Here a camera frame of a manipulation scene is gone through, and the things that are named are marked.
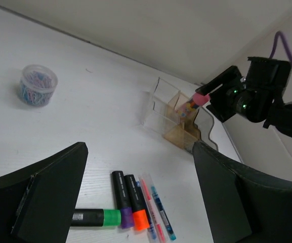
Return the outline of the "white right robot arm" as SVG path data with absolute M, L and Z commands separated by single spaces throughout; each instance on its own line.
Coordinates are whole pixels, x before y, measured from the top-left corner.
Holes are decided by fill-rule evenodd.
M 250 66 L 242 76 L 230 66 L 196 92 L 209 95 L 208 110 L 221 122 L 239 114 L 252 123 L 274 126 L 292 138 L 292 102 L 284 103 L 291 64 L 288 61 L 249 57 Z

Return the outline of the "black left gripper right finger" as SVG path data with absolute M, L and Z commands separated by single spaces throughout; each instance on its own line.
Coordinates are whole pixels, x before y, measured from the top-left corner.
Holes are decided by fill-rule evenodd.
M 292 242 L 292 181 L 255 170 L 201 141 L 192 152 L 214 242 Z

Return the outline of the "pink capped patterned tube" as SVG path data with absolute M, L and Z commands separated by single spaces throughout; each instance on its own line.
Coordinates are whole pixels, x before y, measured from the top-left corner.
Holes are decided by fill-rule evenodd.
M 187 102 L 176 109 L 176 113 L 181 118 L 190 117 L 198 108 L 209 102 L 210 96 L 195 93 Z

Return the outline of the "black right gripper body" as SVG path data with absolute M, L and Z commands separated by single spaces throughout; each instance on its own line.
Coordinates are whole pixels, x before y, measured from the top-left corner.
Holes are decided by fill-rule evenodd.
M 252 123 L 267 119 L 276 98 L 282 97 L 291 73 L 291 63 L 263 57 L 248 57 L 245 81 L 229 92 L 228 107 Z

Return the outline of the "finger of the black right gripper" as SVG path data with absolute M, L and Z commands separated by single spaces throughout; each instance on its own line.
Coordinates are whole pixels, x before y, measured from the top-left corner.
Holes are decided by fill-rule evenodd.
M 210 93 L 210 105 L 208 110 L 222 123 L 236 114 L 233 107 L 237 96 L 237 88 L 217 89 Z
M 228 84 L 235 78 L 241 78 L 241 73 L 237 66 L 230 66 L 225 71 L 220 73 L 217 77 L 211 80 L 209 83 L 199 87 L 195 90 L 196 93 L 201 95 L 207 95 L 212 92 L 214 89 L 218 88 L 221 85 Z

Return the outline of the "clear jar of paper clips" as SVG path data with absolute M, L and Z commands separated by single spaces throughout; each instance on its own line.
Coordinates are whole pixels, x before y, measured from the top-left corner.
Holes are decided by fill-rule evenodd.
M 49 68 L 32 64 L 22 69 L 19 82 L 19 98 L 34 107 L 49 104 L 58 85 L 56 74 Z

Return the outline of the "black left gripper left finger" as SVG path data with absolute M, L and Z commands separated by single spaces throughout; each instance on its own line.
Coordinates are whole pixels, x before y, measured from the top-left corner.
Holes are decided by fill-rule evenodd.
M 0 242 L 66 242 L 88 158 L 84 142 L 0 177 Z

